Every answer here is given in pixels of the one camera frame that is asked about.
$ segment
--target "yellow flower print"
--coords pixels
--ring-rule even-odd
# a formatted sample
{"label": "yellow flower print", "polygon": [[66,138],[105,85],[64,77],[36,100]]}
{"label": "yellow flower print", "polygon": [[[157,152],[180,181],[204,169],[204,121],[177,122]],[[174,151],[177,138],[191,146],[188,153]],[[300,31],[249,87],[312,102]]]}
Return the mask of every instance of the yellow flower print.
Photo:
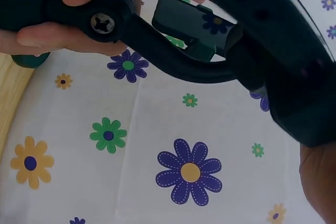
{"label": "yellow flower print", "polygon": [[62,88],[63,90],[70,88],[72,83],[71,75],[63,73],[60,76],[57,76],[55,83],[58,88]]}
{"label": "yellow flower print", "polygon": [[268,212],[267,221],[272,224],[282,224],[285,218],[286,209],[283,208],[283,204],[275,204],[273,210]]}
{"label": "yellow flower print", "polygon": [[26,137],[25,147],[18,144],[15,147],[14,157],[10,161],[12,169],[18,169],[16,181],[19,184],[29,181],[31,189],[38,189],[39,179],[44,183],[51,181],[50,173],[45,169],[54,165],[54,158],[52,156],[44,155],[47,151],[47,143],[40,141],[36,144],[31,136]]}

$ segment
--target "purple flower print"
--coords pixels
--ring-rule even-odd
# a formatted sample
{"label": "purple flower print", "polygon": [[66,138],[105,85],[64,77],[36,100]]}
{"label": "purple flower print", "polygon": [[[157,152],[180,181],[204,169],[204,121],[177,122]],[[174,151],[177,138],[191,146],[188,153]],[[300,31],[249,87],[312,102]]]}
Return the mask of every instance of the purple flower print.
{"label": "purple flower print", "polygon": [[110,62],[107,64],[107,67],[111,70],[116,70],[114,77],[121,80],[125,76],[130,83],[136,82],[136,76],[145,78],[147,73],[142,69],[149,66],[148,61],[140,60],[141,55],[137,52],[134,52],[132,55],[127,49],[121,54],[121,56],[113,56]]}
{"label": "purple flower print", "polygon": [[226,34],[227,32],[227,25],[230,23],[224,19],[217,17],[212,13],[207,13],[202,16],[202,19],[205,21],[203,24],[203,29],[210,30],[212,35],[218,34],[218,32],[222,34]]}
{"label": "purple flower print", "polygon": [[327,30],[327,33],[329,38],[334,39],[334,37],[336,36],[336,25],[330,26],[329,30]]}
{"label": "purple flower print", "polygon": [[71,220],[70,224],[85,224],[85,220],[84,219],[79,220],[78,217],[75,217],[75,220],[74,221]]}
{"label": "purple flower print", "polygon": [[191,194],[197,205],[207,205],[209,197],[205,189],[214,193],[222,189],[222,182],[211,175],[222,169],[221,162],[216,158],[205,159],[208,147],[202,142],[197,142],[190,151],[185,140],[176,139],[174,149],[176,155],[159,153],[157,160],[168,170],[157,174],[156,183],[160,187],[174,186],[171,198],[176,204],[186,203]]}
{"label": "purple flower print", "polygon": [[335,0],[322,0],[321,2],[323,4],[322,8],[326,8],[327,10],[334,10],[334,5],[336,5]]}
{"label": "purple flower print", "polygon": [[260,108],[261,108],[261,110],[264,111],[264,112],[269,111],[269,103],[268,103],[268,98],[267,97],[263,97],[260,94],[254,94],[254,93],[250,93],[250,96],[253,99],[256,99],[256,100],[261,99],[260,100]]}

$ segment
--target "hand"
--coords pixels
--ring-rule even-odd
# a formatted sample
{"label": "hand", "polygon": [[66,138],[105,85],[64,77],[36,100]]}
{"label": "hand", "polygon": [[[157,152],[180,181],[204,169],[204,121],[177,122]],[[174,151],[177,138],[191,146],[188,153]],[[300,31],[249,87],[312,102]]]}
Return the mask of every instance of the hand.
{"label": "hand", "polygon": [[303,191],[326,223],[336,223],[336,143],[315,148],[301,145]]}
{"label": "hand", "polygon": [[[83,5],[90,0],[63,0],[69,6]],[[141,0],[134,0],[140,13]],[[122,42],[100,43],[82,33],[79,29],[56,23],[43,23],[25,27],[18,33],[0,30],[0,52],[10,55],[40,55],[57,49],[77,52],[94,52],[115,56],[125,51]]]}

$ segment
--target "screw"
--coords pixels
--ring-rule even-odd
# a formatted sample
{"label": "screw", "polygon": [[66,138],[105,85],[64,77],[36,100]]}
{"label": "screw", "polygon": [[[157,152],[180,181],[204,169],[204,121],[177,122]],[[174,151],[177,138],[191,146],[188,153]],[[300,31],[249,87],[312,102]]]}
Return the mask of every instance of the screw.
{"label": "screw", "polygon": [[109,34],[114,30],[114,20],[105,13],[94,14],[91,18],[91,27],[99,34]]}

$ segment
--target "wooden surface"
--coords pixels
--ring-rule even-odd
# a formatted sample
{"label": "wooden surface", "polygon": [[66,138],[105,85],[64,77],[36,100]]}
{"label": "wooden surface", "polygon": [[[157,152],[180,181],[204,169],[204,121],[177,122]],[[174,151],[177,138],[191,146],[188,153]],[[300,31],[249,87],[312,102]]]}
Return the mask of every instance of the wooden surface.
{"label": "wooden surface", "polygon": [[11,56],[0,54],[0,161],[16,108],[34,73],[16,65]]}

